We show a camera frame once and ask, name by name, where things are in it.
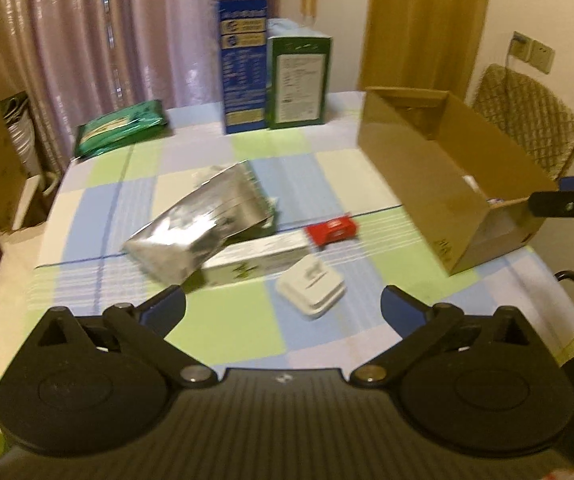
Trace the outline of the small red packet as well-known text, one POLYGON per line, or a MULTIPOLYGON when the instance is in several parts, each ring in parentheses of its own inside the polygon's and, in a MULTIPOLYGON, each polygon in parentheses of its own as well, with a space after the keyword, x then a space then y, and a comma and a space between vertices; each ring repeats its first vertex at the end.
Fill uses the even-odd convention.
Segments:
POLYGON ((311 241, 319 248, 356 237, 357 224, 349 216, 341 216, 310 224, 304 228, 311 241))

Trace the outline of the tall blue carton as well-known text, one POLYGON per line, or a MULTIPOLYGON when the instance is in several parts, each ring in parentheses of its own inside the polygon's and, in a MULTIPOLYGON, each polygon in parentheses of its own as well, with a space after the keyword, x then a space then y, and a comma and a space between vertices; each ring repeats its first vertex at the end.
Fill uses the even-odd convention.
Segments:
POLYGON ((211 0, 224 130, 265 127, 267 0, 211 0))

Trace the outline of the green white toothpaste box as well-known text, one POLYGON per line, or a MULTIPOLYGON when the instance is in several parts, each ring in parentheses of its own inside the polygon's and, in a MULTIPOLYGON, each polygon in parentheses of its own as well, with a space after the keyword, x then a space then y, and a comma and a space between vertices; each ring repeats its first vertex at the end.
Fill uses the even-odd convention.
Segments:
POLYGON ((211 286, 264 278, 290 268, 310 253, 303 230, 278 233, 228 245, 202 264, 201 272, 211 286))

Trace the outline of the silver foil bag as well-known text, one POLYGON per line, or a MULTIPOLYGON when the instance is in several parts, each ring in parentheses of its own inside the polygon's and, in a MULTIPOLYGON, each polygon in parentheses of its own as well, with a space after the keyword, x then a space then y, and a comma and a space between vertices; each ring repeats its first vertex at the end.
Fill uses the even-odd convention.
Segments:
POLYGON ((236 162, 139 229, 123 250, 155 280, 180 285, 229 238, 265 223, 272 212, 250 164, 236 162))

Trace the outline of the brown wooden door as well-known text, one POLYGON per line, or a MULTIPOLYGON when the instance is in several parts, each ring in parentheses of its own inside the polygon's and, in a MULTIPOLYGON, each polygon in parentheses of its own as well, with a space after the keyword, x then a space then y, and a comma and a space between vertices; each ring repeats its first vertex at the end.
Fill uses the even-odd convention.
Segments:
POLYGON ((406 87, 463 99, 488 0, 368 0, 358 88, 406 87))

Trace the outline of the checkered tablecloth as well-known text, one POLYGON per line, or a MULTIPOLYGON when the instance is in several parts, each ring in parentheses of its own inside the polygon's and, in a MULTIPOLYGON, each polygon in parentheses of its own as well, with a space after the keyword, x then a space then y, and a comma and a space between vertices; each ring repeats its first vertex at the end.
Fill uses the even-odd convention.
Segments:
POLYGON ((168 340, 216 370, 238 367, 340 367, 352 370, 395 344, 380 296, 395 285, 425 304, 446 301, 486 315, 519 308, 559 362, 574 356, 574 304, 529 248, 448 274, 400 200, 357 148, 363 95, 330 94, 320 126, 228 136, 212 105, 168 112, 160 138, 74 162, 50 212, 33 274, 25 323, 65 306, 96 315, 119 302, 139 304, 161 284, 123 244, 206 179, 248 162, 274 207, 269 222, 226 243, 255 240, 349 216, 356 237, 310 253, 344 279, 345 292, 320 318, 301 314, 276 290, 285 270, 211 286, 202 272, 184 285, 187 312, 168 340))

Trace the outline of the pink curtain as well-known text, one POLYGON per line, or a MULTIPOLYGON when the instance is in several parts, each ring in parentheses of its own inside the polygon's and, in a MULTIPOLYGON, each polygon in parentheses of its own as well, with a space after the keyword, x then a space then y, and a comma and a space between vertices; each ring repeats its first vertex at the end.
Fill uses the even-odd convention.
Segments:
POLYGON ((0 0, 0 100, 29 96, 42 165, 63 172, 112 110, 215 102, 213 1, 0 0))

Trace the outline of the pile of cardboard boxes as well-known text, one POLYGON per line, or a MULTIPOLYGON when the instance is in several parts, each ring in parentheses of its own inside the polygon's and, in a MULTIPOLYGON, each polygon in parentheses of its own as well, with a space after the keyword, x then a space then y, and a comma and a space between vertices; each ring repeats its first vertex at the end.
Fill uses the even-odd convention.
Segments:
POLYGON ((9 231, 29 178, 42 173, 26 92, 0 101, 0 230, 9 231))

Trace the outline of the brown cardboard box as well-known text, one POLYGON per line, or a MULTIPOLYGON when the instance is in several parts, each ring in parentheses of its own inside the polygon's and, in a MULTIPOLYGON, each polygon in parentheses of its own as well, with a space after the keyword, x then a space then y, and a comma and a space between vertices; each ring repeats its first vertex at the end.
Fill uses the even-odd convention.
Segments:
POLYGON ((448 274, 528 244, 535 192, 556 183, 507 134, 448 91, 372 87, 358 147, 448 274))

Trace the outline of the green snack packet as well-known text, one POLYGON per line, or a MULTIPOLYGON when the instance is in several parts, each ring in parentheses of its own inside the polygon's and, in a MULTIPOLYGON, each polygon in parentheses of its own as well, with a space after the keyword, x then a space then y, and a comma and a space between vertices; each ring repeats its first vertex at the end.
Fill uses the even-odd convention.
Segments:
POLYGON ((79 125, 74 157, 88 159, 149 140, 167 126, 168 118, 160 100, 130 105, 79 125))

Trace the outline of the tall green carton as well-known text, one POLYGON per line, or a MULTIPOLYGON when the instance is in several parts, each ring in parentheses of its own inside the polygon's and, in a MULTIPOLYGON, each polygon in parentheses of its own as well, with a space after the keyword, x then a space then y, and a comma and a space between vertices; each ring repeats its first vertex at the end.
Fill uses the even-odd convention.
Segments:
POLYGON ((288 18, 267 29, 267 119, 270 129, 325 121, 332 37, 288 18))

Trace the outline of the white wall socket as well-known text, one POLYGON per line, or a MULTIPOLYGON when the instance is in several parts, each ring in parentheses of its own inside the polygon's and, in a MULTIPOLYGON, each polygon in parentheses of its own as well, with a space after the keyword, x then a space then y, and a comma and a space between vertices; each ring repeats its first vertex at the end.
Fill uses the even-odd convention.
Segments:
POLYGON ((514 32, 509 43, 509 55, 529 64, 543 74, 549 74, 554 64, 555 50, 541 41, 514 32))

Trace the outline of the white power adapter plug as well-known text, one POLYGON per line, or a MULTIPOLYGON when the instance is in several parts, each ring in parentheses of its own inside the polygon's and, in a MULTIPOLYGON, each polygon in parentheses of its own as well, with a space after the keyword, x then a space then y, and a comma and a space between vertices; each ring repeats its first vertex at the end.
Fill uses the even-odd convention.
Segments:
POLYGON ((307 255, 280 274, 276 290, 308 318, 320 318, 344 295, 343 276, 314 255, 307 255))

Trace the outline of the quilted beige chair cushion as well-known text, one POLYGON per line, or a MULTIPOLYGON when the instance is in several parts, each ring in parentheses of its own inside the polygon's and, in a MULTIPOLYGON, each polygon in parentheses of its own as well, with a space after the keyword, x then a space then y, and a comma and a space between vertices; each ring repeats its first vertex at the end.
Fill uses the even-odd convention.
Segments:
POLYGON ((530 76, 489 65, 472 109, 520 145, 552 180, 560 180, 572 165, 574 111, 530 76))

